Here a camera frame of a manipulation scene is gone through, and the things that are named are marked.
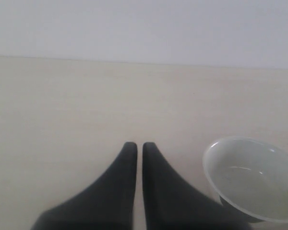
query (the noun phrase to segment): white wall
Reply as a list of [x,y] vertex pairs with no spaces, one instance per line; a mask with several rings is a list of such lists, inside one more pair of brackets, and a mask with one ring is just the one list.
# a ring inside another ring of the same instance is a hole
[[0,0],[0,55],[288,68],[288,0]]

